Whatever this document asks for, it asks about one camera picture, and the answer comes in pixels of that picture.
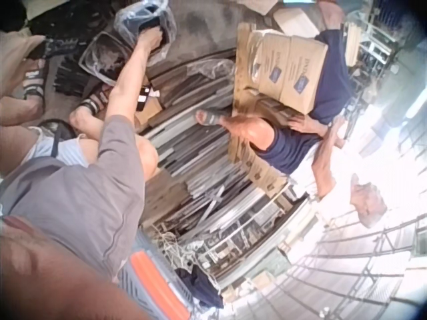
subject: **dark clothing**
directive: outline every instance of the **dark clothing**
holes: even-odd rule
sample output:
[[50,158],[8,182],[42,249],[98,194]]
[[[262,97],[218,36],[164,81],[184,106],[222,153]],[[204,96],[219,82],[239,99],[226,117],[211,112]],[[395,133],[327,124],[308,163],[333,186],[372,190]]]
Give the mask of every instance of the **dark clothing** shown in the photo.
[[[315,38],[328,45],[319,79],[314,108],[309,116],[328,125],[339,115],[352,96],[345,49],[340,30],[325,30]],[[321,140],[318,135],[300,133],[290,128],[274,127],[274,141],[266,151],[256,150],[258,156],[287,175],[300,165],[308,151]]]
[[224,308],[222,296],[218,295],[218,290],[215,289],[207,275],[197,265],[193,265],[191,274],[185,269],[176,269],[175,272],[193,297],[200,300],[202,307]]
[[133,125],[116,115],[105,122],[97,163],[31,159],[0,184],[0,203],[4,215],[26,219],[112,280],[135,240],[144,185]]

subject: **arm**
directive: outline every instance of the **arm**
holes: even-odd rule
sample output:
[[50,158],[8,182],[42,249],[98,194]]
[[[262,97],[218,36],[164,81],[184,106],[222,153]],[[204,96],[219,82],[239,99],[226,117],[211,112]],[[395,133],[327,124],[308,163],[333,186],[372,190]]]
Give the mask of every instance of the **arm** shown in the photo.
[[[327,125],[321,124],[319,121],[312,119],[309,115],[297,115],[290,118],[289,127],[300,133],[315,133],[324,139],[328,133]],[[345,144],[346,141],[344,139],[336,138],[336,147],[342,149]]]
[[111,90],[105,120],[112,115],[123,115],[133,124],[148,57],[151,50],[158,47],[160,42],[159,27],[150,29],[139,36],[132,56],[121,70],[119,79]]
[[343,123],[344,118],[342,117],[334,119],[334,124],[326,133],[324,140],[314,157],[312,170],[318,188],[319,199],[325,197],[336,184],[331,172],[331,155],[337,139],[338,129]]

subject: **shorts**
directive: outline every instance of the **shorts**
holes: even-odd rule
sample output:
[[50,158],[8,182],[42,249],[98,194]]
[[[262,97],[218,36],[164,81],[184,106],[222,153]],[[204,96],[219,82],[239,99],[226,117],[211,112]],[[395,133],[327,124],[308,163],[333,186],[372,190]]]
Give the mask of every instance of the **shorts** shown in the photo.
[[[38,134],[39,138],[27,153],[22,163],[33,158],[48,157],[52,154],[53,138],[46,136],[41,128],[30,127],[29,129]],[[79,136],[76,139],[60,141],[58,144],[58,156],[56,156],[56,159],[64,162],[66,165],[81,165],[83,167],[88,167],[89,163],[87,162],[79,144],[80,138],[81,137]]]
[[[352,96],[350,76],[345,60],[345,50],[340,30],[325,30],[315,38],[328,45],[314,108],[309,113],[312,119],[323,125],[329,124],[339,115]],[[266,151],[254,148],[257,155],[272,167],[291,175],[304,160],[309,150],[321,138],[318,135],[300,133],[289,128],[274,129],[273,143]]]

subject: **hand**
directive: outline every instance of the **hand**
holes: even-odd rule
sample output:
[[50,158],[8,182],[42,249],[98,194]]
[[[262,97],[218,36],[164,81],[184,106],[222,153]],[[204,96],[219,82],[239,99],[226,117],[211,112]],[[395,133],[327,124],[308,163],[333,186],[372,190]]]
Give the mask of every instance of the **hand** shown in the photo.
[[155,27],[143,31],[138,37],[137,45],[140,45],[148,52],[151,52],[159,47],[162,38],[163,34],[160,31],[160,27]]
[[288,125],[292,130],[300,133],[317,133],[320,134],[320,122],[312,119],[309,115],[296,115],[291,117]]

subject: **clear plastic bag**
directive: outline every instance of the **clear plastic bag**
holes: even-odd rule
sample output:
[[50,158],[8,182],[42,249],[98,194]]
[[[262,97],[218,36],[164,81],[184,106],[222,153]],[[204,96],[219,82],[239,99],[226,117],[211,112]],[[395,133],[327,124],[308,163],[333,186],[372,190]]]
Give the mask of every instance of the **clear plastic bag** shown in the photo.
[[187,75],[200,73],[209,79],[218,79],[220,77],[233,77],[234,62],[229,59],[208,59],[190,63],[187,66]]
[[150,55],[148,67],[166,58],[170,45],[176,38],[177,27],[168,3],[168,0],[141,0],[115,15],[114,29],[132,48],[144,29],[160,25],[163,41],[160,48]]
[[114,86],[131,51],[113,35],[102,31],[86,48],[79,65],[104,83]]

